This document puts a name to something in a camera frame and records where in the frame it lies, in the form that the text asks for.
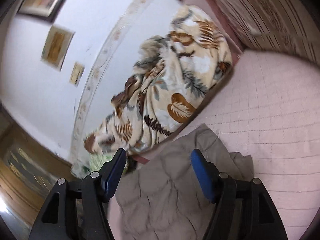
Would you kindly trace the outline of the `beige wall switch plate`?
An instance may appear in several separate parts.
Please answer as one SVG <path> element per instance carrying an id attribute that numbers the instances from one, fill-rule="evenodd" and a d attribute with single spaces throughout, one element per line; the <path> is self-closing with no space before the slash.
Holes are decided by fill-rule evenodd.
<path id="1" fill-rule="evenodd" d="M 76 62 L 74 64 L 74 67 L 73 67 L 73 70 L 72 70 L 72 73 L 71 73 L 71 76 L 69 79 L 69 83 L 71 83 L 72 85 L 77 87 L 80 82 L 80 79 L 83 75 L 84 69 L 85 69 L 84 65 Z"/>

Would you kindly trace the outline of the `wooden door with glass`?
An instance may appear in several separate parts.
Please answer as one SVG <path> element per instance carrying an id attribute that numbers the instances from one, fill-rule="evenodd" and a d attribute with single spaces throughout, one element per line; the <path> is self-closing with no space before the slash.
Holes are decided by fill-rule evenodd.
<path id="1" fill-rule="evenodd" d="M 1 107 L 1 239 L 28 239 L 48 193 L 71 165 L 32 138 Z"/>

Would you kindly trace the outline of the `floral cloth by wall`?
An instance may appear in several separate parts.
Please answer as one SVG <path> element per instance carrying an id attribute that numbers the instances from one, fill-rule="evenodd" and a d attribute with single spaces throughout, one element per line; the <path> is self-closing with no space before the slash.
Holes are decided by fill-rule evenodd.
<path id="1" fill-rule="evenodd" d="M 71 173 L 75 178 L 84 179 L 90 173 L 90 169 L 83 163 L 77 163 L 72 166 Z"/>

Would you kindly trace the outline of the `leaf-pattern fleece blanket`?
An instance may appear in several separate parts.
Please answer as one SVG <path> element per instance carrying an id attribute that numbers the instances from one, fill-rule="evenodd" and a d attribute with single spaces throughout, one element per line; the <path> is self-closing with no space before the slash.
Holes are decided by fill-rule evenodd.
<path id="1" fill-rule="evenodd" d="M 225 37 L 194 5 L 181 6 L 168 34 L 148 38 L 140 52 L 124 90 L 111 100 L 113 112 L 84 140 L 90 154 L 119 148 L 138 154 L 164 141 L 232 67 Z"/>

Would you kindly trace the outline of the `striped beige back cushion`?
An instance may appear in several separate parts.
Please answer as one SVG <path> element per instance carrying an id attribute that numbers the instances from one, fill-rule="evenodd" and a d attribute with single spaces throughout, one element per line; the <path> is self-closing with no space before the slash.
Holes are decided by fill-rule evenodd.
<path id="1" fill-rule="evenodd" d="M 319 23 L 300 0 L 216 0 L 248 48 L 295 55 L 319 64 Z"/>

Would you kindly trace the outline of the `grey-brown padded jacket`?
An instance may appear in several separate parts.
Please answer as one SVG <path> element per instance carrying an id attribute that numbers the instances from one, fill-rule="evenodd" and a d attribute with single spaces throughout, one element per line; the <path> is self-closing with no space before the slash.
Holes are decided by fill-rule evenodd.
<path id="1" fill-rule="evenodd" d="M 147 164 L 122 177 L 116 191 L 123 239 L 203 239 L 213 213 L 191 166 L 199 149 L 232 178 L 254 177 L 250 155 L 228 152 L 205 124 L 167 144 Z"/>

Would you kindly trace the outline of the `small framed wall picture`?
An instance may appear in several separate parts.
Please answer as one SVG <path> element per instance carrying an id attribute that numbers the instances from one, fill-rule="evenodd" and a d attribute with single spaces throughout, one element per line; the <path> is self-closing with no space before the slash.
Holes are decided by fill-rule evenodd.
<path id="1" fill-rule="evenodd" d="M 44 43 L 41 60 L 61 71 L 73 36 L 73 31 L 52 25 Z"/>

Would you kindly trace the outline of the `green white patterned pillow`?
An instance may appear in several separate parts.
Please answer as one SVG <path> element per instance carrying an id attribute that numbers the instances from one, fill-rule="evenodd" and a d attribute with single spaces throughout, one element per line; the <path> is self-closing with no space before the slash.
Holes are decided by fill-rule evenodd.
<path id="1" fill-rule="evenodd" d="M 86 174 L 93 171 L 99 171 L 104 163 L 108 163 L 113 159 L 115 154 L 115 152 L 107 154 L 92 154 L 90 155 L 88 161 L 85 161 L 82 169 Z"/>

